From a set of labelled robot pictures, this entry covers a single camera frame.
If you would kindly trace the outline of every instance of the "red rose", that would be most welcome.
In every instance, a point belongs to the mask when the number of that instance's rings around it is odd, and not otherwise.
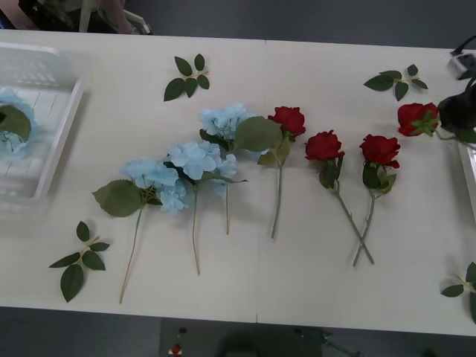
[[[433,104],[429,103],[427,105],[413,103],[413,104],[405,104],[401,106],[398,111],[399,117],[399,133],[405,136],[418,136],[422,134],[424,131],[415,132],[418,128],[413,126],[411,123],[414,121],[425,121],[428,117],[425,118],[425,114],[427,112],[431,112],[431,117],[429,119],[436,119],[438,118],[438,108]],[[434,131],[438,127],[438,123],[433,123],[428,127],[428,130]]]
[[[306,132],[304,127],[304,115],[299,111],[299,108],[288,108],[281,106],[274,108],[276,114],[268,116],[268,119],[281,124],[281,129],[284,132],[290,132],[292,136],[298,136]]]
[[[360,146],[365,160],[373,161],[382,166],[390,166],[394,169],[400,167],[399,163],[393,158],[399,153],[399,142],[396,138],[387,139],[383,136],[367,135]]]
[[[344,152],[339,152],[342,143],[333,132],[334,130],[320,132],[309,138],[306,144],[306,158],[308,160],[330,160],[344,155]]]

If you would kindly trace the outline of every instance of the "white container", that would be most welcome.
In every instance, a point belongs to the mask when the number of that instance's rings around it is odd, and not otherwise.
[[[0,42],[0,89],[29,103],[41,130],[33,154],[0,157],[0,201],[34,207],[46,197],[81,96],[81,76],[57,50]]]

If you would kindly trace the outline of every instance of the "blue flower in basket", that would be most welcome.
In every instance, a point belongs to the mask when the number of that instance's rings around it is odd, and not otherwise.
[[[35,121],[33,108],[17,96],[11,89],[0,90],[0,107],[13,106],[25,114],[31,123],[31,131],[27,141],[12,132],[0,132],[0,154],[7,161],[18,161],[31,154],[32,143],[38,137],[39,129]]]

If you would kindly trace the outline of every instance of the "flower stem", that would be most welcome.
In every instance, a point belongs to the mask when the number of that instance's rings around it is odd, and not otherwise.
[[[369,194],[372,199],[372,202],[370,203],[370,212],[367,218],[367,224],[365,225],[365,231],[364,231],[364,234],[362,234],[362,241],[365,241],[365,237],[367,237],[367,233],[369,232],[370,222],[372,222],[372,217],[373,217],[373,209],[375,207],[376,197],[370,191],[369,191]],[[352,266],[354,267],[357,265],[358,257],[360,256],[361,250],[362,250],[362,245],[358,247],[356,258],[354,259],[354,263],[352,264]]]
[[[228,213],[228,185],[226,185],[226,234],[230,234],[230,214]]]
[[[196,253],[196,246],[195,246],[195,220],[196,220],[196,204],[199,199],[199,191],[195,189],[195,204],[193,206],[193,227],[192,227],[192,243],[193,243],[193,253],[195,255],[195,264],[196,264],[196,272],[200,275],[200,265],[199,265],[199,255]]]
[[[339,187],[340,187],[339,181],[337,181],[337,185],[338,185],[338,188],[333,193],[334,193],[335,197],[337,197],[337,199],[339,200],[339,203],[341,204],[342,209],[344,210],[345,215],[347,216],[347,219],[349,220],[350,224],[352,225],[352,228],[353,228],[354,232],[356,233],[356,235],[358,237],[358,240],[360,241],[360,246],[358,247],[358,251],[360,251],[361,249],[364,249],[365,254],[369,258],[369,261],[372,264],[375,264],[375,262],[373,261],[372,255],[370,254],[369,250],[367,249],[367,246],[365,245],[364,239],[361,237],[360,232],[358,231],[358,229],[356,227],[356,224],[354,223],[354,220],[352,219],[352,214],[350,214],[350,212],[347,209],[344,201],[342,200],[341,194],[339,193]]]
[[[284,161],[281,164],[277,165],[279,168],[279,181],[277,184],[277,205],[276,205],[276,214],[274,215],[274,223],[273,223],[273,231],[271,232],[271,238],[274,239],[274,235],[276,234],[276,225],[277,225],[277,218],[280,215],[280,207],[281,207],[281,193],[283,191],[283,166]]]
[[[122,299],[124,297],[124,292],[126,291],[127,277],[129,276],[129,270],[131,268],[132,257],[134,256],[135,242],[137,241],[137,230],[139,229],[139,222],[141,221],[141,216],[142,216],[142,210],[143,209],[144,208],[141,208],[141,210],[139,211],[139,216],[137,217],[137,222],[135,223],[134,243],[132,244],[131,257],[129,258],[129,264],[127,264],[126,276],[124,277],[124,282],[122,284],[122,289],[120,291],[119,303],[122,303]]]

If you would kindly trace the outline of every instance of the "green leaf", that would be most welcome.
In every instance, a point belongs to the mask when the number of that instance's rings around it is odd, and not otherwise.
[[[61,292],[69,303],[83,287],[84,273],[77,264],[69,266],[61,276]]]
[[[380,177],[380,192],[383,195],[386,195],[392,190],[393,184],[395,184],[396,173],[392,175],[383,175]]]
[[[380,74],[382,74],[384,76],[389,76],[389,77],[393,78],[394,80],[401,80],[402,79],[402,74],[398,71],[384,71],[384,72],[380,72]]]
[[[335,179],[337,180],[341,175],[342,163],[344,162],[344,156],[340,155],[337,161],[337,173],[335,174]]]
[[[144,206],[141,191],[131,181],[117,180],[93,192],[97,203],[114,217],[127,217]]]
[[[176,58],[176,65],[180,73],[182,73],[186,77],[191,76],[193,71],[190,64],[183,58],[180,58],[180,57],[175,57],[175,58]]]
[[[411,82],[412,82],[415,86],[418,86],[418,87],[423,88],[423,89],[428,89],[428,86],[427,86],[426,83],[423,82],[422,80],[411,80]]]
[[[175,78],[171,80],[165,88],[164,102],[174,100],[181,96],[185,90],[185,81],[182,78]]]
[[[476,283],[476,264],[471,263],[468,266],[466,271],[466,282],[467,283]]]
[[[411,65],[407,68],[407,72],[411,76],[416,76],[418,74],[418,68],[415,65]]]
[[[268,151],[266,154],[260,156],[258,160],[258,165],[270,165],[273,164],[275,161],[276,158],[274,157],[274,154]]]
[[[291,152],[291,141],[289,141],[289,136],[284,137],[281,141],[280,146],[276,150],[277,157],[283,162]]]
[[[92,251],[105,251],[107,248],[109,248],[109,244],[99,242],[99,243],[91,244],[89,248]]]
[[[387,91],[393,86],[393,78],[380,74],[369,79],[364,83],[364,86],[373,89],[374,91]]]
[[[93,251],[87,251],[85,254],[83,254],[83,264],[92,270],[106,270],[106,267],[104,266],[101,258],[99,258],[99,255]]]
[[[239,184],[240,182],[246,182],[246,180],[242,181],[233,181],[231,178],[224,177],[222,175],[219,175],[218,173],[209,173],[207,171],[203,172],[202,178],[199,179],[199,183],[203,183],[209,180],[223,180],[226,181],[229,184]]]
[[[457,296],[460,296],[464,292],[464,286],[459,284],[459,285],[452,285],[447,287],[441,292],[441,295],[446,296],[447,298],[455,298]]]
[[[196,55],[194,62],[196,70],[203,71],[203,68],[205,68],[205,58],[201,54]]]
[[[81,257],[81,254],[79,253],[74,253],[72,255],[68,255],[67,257],[64,257],[57,262],[51,264],[49,268],[64,268],[65,266],[70,266],[71,264],[75,264],[79,258]]]
[[[476,132],[473,129],[457,130],[454,134],[463,143],[476,144]]]
[[[31,122],[14,106],[0,106],[0,132],[12,132],[25,140],[30,137]]]
[[[81,242],[87,242],[91,239],[89,236],[89,228],[85,222],[81,221],[80,224],[77,225],[76,235],[81,240]]]
[[[230,150],[230,147],[229,147],[228,142],[226,140],[223,140],[223,139],[219,138],[216,135],[210,135],[206,131],[204,131],[203,129],[200,129],[200,138],[202,138],[203,140],[208,141],[212,144],[220,145],[223,149],[225,149],[225,151]]]
[[[395,86],[395,98],[400,101],[408,91],[408,84],[404,82],[398,82]]]
[[[264,151],[281,138],[281,124],[263,117],[243,121],[235,133],[235,147],[250,151]]]
[[[469,294],[469,309],[473,322],[476,324],[476,294],[474,292]]]
[[[199,86],[201,86],[203,89],[210,88],[210,82],[208,82],[208,78],[203,74],[200,74],[196,80],[199,83]]]
[[[189,98],[193,96],[193,93],[195,93],[197,85],[198,83],[195,78],[187,78],[185,81],[185,92]]]
[[[372,162],[366,161],[364,166],[364,172],[362,173],[362,181],[367,188],[380,188],[378,170]]]

